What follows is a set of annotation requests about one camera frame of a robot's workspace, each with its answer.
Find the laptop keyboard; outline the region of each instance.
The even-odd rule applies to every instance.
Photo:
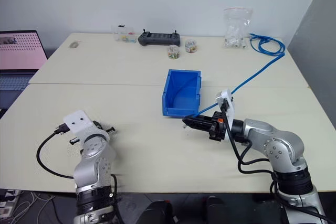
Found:
[[[20,91],[28,86],[30,77],[0,77],[0,91]]]

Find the white table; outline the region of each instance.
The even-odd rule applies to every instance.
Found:
[[[184,42],[197,41],[197,52],[185,52]],[[79,41],[77,48],[69,48]],[[141,46],[114,41],[112,34],[71,34],[35,74],[31,83],[125,84],[163,86],[169,69],[200,70],[203,87],[237,86],[272,57],[246,49],[225,49],[223,38],[182,37],[181,55],[167,56],[166,46]],[[265,46],[272,50],[277,44]],[[307,87],[291,55],[272,65],[249,87]]]
[[[72,180],[44,171],[35,154],[65,115],[83,109],[92,120],[118,131],[111,145],[118,153],[113,171],[120,191],[268,191],[269,175],[240,174],[229,144],[209,140],[206,132],[184,129],[181,120],[162,116],[162,91],[162,86],[29,85],[0,120],[0,187],[74,192]],[[218,91],[202,86],[201,108],[212,104]],[[235,94],[235,102],[237,119],[266,121],[298,134],[305,143],[313,183],[319,191],[336,190],[336,132],[309,88],[244,87]],[[80,146],[70,145],[71,138],[71,133],[57,135],[41,154],[47,166],[67,175],[80,160]],[[251,150],[246,160],[256,157],[261,154]]]

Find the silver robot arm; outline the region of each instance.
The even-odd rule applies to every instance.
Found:
[[[81,161],[74,171],[77,195],[75,224],[104,223],[114,217],[111,163],[116,153],[110,146],[109,134],[97,127],[84,111],[64,118],[64,122],[80,142]]]
[[[312,184],[304,145],[298,135],[280,131],[268,123],[251,119],[244,120],[242,133],[252,142],[252,148],[268,157],[279,185],[279,196],[289,204],[305,207],[324,215],[317,189]],[[320,223],[326,221],[285,206],[290,224]]]

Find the white wall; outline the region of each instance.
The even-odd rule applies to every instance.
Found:
[[[252,7],[250,31],[291,41],[312,0],[0,0],[0,30],[36,29],[45,48],[58,47],[74,31],[135,31],[223,35],[223,9]]]

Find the gray wall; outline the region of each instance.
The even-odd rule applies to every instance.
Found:
[[[288,50],[336,128],[336,0],[313,0]]]

